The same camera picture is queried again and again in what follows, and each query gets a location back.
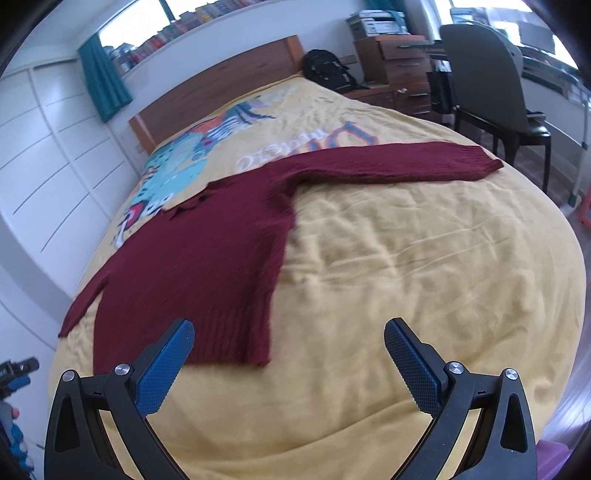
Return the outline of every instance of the bed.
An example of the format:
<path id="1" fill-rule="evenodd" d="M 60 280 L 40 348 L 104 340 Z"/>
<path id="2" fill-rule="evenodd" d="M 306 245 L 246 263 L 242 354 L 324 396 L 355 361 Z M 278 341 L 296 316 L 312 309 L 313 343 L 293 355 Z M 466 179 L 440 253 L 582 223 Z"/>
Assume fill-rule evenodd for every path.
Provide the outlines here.
<path id="1" fill-rule="evenodd" d="M 158 210 L 209 181 L 318 148 L 471 144 L 308 82 L 302 55 L 297 37 L 255 48 L 132 119 L 151 156 L 81 287 Z M 384 324 L 397 316 L 448 361 L 493 375 L 515 368 L 540 436 L 569 378 L 586 288 L 577 239 L 541 191 L 505 165 L 477 182 L 302 186 L 295 209 L 272 300 L 271 363 L 186 365 L 149 417 L 190 478 L 390 478 L 430 421 L 383 346 Z M 60 341 L 51 398 L 65 369 L 92 375 L 99 302 Z M 140 478 L 105 422 L 125 470 Z M 470 433 L 441 478 L 453 475 Z"/>

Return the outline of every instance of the wooden floor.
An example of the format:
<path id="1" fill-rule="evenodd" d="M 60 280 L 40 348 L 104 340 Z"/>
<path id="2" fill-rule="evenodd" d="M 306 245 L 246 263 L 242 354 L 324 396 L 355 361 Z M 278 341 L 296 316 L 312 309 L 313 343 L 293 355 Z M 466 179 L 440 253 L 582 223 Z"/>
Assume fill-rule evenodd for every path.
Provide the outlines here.
<path id="1" fill-rule="evenodd" d="M 483 134 L 480 144 L 490 150 L 492 137 Z M 499 145 L 498 155 L 500 158 L 504 157 L 502 144 Z M 515 158 L 515 168 L 536 185 L 542 184 L 544 167 L 541 162 L 527 157 L 520 151 Z M 558 177 L 551 174 L 548 197 L 556 205 L 562 206 L 566 203 L 569 195 L 569 189 L 561 183 Z M 591 229 L 581 224 L 578 212 L 571 215 L 569 222 L 579 239 L 585 260 L 587 271 L 586 308 L 583 332 L 569 384 L 554 417 L 544 431 L 543 437 L 546 440 L 554 440 L 574 447 L 585 424 L 591 421 L 591 375 L 589 375 L 589 371 L 591 371 Z"/>

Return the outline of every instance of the sweater sleeve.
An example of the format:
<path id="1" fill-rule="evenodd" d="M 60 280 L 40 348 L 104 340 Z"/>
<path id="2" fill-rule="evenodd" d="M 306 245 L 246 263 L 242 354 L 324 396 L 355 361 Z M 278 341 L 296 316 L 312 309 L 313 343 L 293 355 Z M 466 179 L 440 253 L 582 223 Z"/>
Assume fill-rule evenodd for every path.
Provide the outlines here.
<path id="1" fill-rule="evenodd" d="M 66 313 L 66 318 L 61 326 L 60 333 L 57 335 L 58 337 L 65 337 L 72 331 L 85 315 L 88 307 L 97 298 L 98 294 L 107 286 L 109 277 L 111 276 L 113 259 L 117 256 L 117 253 L 119 252 L 116 252 L 115 255 L 107 260 L 107 263 L 90 279 L 86 287 L 78 294 Z"/>
<path id="2" fill-rule="evenodd" d="M 502 167 L 478 145 L 451 142 L 342 147 L 275 162 L 276 180 L 313 183 L 398 183 L 480 180 Z"/>

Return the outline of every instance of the maroon sweater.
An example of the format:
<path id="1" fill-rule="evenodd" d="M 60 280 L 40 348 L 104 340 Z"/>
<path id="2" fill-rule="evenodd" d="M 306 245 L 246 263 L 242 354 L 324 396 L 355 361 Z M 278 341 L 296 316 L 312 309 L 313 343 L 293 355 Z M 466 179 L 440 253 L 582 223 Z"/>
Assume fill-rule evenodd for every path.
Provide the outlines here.
<path id="1" fill-rule="evenodd" d="M 188 362 L 263 366 L 299 183 L 479 180 L 500 167 L 480 147 L 430 142 L 320 150 L 214 181 L 127 239 L 78 295 L 60 336 L 104 291 L 95 374 L 132 362 L 177 317 L 196 330 Z"/>

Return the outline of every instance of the metal screw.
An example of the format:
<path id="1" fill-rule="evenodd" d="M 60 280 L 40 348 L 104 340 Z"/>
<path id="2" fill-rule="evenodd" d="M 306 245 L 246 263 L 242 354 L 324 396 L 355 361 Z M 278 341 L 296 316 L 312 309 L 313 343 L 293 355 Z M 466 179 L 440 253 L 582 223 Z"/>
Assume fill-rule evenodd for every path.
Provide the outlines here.
<path id="1" fill-rule="evenodd" d="M 119 364 L 115 367 L 115 375 L 127 375 L 130 368 L 128 364 Z"/>
<path id="2" fill-rule="evenodd" d="M 449 371 L 459 375 L 464 372 L 464 366 L 460 362 L 451 362 L 449 364 Z"/>
<path id="3" fill-rule="evenodd" d="M 507 378 L 510 378 L 511 380 L 517 380 L 519 378 L 517 372 L 512 368 L 508 368 L 507 370 L 505 370 L 505 375 L 507 376 Z"/>
<path id="4" fill-rule="evenodd" d="M 64 374 L 61 376 L 61 379 L 64 382 L 71 382 L 72 380 L 74 380 L 74 371 L 73 370 L 68 370 L 66 372 L 64 372 Z"/>

